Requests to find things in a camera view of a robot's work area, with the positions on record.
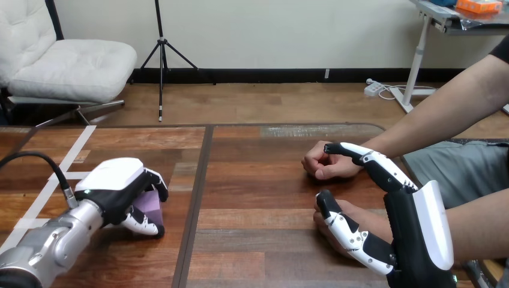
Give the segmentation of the person's hand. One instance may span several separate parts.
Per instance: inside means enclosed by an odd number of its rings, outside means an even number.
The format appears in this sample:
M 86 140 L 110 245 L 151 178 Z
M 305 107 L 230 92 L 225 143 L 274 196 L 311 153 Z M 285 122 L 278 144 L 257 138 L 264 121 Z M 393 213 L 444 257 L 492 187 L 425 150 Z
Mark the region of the person's hand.
M 337 199 L 336 202 L 348 217 L 360 225 L 361 230 L 367 230 L 388 243 L 393 241 L 390 222 L 386 216 L 375 214 L 374 212 L 355 206 L 346 200 Z M 316 203 L 314 204 L 314 209 L 313 221 L 321 235 L 327 240 L 333 250 L 343 257 L 352 259 L 329 231 Z
M 324 147 L 329 143 L 322 140 L 318 141 L 301 160 L 304 170 L 310 176 L 320 181 L 336 177 L 351 178 L 362 170 L 362 167 L 354 164 L 350 157 L 326 154 Z

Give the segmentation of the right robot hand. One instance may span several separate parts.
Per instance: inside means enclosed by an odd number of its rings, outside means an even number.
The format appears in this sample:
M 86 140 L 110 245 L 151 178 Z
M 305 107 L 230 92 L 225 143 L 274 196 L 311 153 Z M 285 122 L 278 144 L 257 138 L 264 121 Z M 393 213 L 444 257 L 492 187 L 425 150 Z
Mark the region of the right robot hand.
M 351 157 L 386 192 L 392 243 L 361 230 L 330 191 L 316 195 L 328 230 L 346 252 L 384 275 L 390 287 L 456 287 L 453 243 L 438 182 L 418 187 L 385 155 L 353 143 L 327 143 L 324 152 Z

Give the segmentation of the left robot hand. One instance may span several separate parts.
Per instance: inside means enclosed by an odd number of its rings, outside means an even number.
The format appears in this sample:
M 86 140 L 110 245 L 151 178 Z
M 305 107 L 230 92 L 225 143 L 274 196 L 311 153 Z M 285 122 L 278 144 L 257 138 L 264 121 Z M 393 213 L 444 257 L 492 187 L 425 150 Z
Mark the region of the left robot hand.
M 138 158 L 106 160 L 76 185 L 80 203 L 95 204 L 102 218 L 99 228 L 121 225 L 136 233 L 161 238 L 164 226 L 134 205 L 136 199 L 156 191 L 159 202 L 169 197 L 168 187 L 158 172 L 146 168 Z

